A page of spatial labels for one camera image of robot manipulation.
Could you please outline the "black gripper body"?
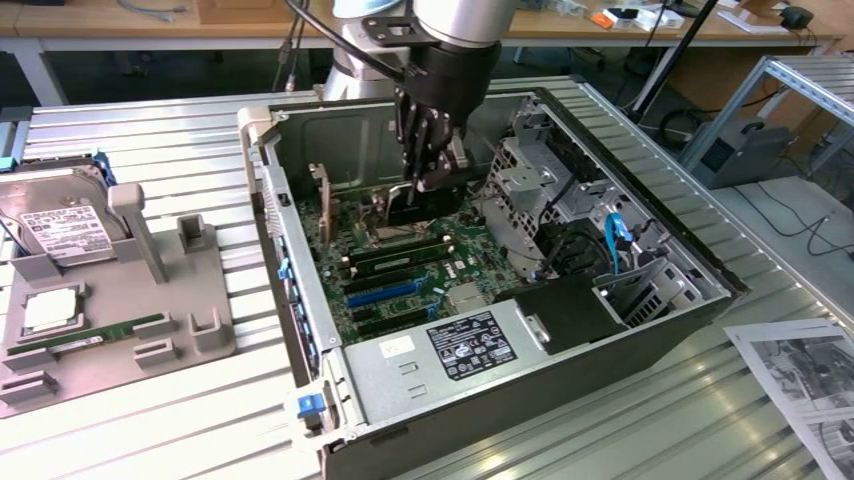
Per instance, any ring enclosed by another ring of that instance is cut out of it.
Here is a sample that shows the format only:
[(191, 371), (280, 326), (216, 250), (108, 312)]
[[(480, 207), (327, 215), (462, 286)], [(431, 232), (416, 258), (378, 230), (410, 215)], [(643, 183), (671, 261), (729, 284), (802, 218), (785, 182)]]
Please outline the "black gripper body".
[(464, 125), (482, 104), (490, 78), (502, 52), (495, 42), (484, 48), (464, 48), (440, 42), (410, 47), (402, 93), (395, 105), (402, 119), (414, 112), (435, 110), (450, 117), (452, 125)]

